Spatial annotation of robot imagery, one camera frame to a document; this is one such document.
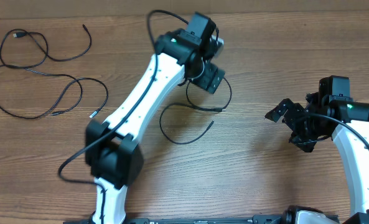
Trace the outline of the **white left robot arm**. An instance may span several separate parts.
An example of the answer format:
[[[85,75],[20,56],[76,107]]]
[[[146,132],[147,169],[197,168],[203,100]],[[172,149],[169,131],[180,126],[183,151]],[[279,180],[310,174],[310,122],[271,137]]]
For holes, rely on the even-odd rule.
[[[96,210],[90,223],[123,223],[128,187],[144,159],[139,143],[166,96],[184,83],[213,94],[225,72],[211,63],[222,51],[211,18],[196,12],[185,29],[152,39],[154,54],[147,70],[123,104],[102,123],[90,121],[85,133],[85,162],[97,187]]]

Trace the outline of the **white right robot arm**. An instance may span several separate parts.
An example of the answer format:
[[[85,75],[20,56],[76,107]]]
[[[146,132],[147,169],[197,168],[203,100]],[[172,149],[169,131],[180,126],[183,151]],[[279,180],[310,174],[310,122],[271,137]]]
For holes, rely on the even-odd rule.
[[[350,96],[347,77],[330,76],[302,107],[283,99],[265,118],[282,121],[292,131],[289,142],[304,152],[326,139],[335,144],[343,163],[350,196],[347,223],[369,223],[369,103]]]

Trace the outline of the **cardboard back wall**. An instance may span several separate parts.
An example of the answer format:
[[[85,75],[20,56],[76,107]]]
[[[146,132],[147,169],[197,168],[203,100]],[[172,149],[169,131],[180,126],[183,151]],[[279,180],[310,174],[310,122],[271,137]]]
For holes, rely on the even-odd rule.
[[[369,11],[369,0],[0,0],[0,19],[176,14]]]

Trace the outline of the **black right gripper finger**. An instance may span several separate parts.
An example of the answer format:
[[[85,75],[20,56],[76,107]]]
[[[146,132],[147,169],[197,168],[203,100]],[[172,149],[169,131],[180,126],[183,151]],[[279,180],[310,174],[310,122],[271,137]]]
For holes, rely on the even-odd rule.
[[[265,118],[277,123],[286,111],[293,109],[294,103],[289,99],[283,99],[274,109],[265,114]]]
[[[292,135],[289,142],[304,152],[312,152],[317,143],[317,139],[302,139],[300,136]]]

